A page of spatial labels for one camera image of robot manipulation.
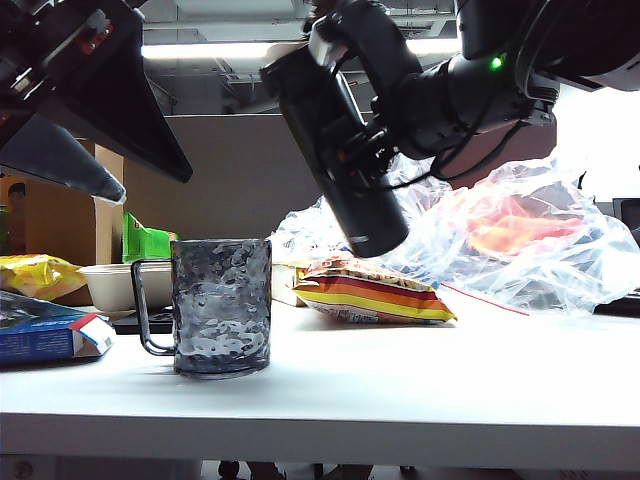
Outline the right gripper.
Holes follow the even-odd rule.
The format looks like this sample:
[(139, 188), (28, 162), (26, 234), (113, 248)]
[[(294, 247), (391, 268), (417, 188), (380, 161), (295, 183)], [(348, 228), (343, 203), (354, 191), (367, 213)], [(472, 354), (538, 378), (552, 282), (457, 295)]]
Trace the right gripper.
[(402, 183), (388, 184), (384, 179), (395, 148), (414, 159), (428, 156), (410, 138), (402, 110), (411, 100), (408, 85), (419, 78), (422, 67), (398, 27), (383, 7), (346, 7), (344, 42), (349, 53), (361, 61), (377, 95), (375, 132), (384, 135), (374, 137), (374, 146), (369, 148), (361, 117), (330, 104), (320, 104), (321, 175), (353, 190), (397, 190), (433, 177), (435, 173), (426, 170)]

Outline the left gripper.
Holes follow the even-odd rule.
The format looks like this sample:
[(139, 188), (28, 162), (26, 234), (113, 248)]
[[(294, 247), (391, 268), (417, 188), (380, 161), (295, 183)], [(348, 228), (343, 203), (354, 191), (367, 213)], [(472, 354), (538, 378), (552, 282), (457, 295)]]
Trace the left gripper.
[(141, 47), (142, 18), (124, 1), (2, 2), (1, 165), (122, 204), (126, 189), (74, 132), (188, 182)]

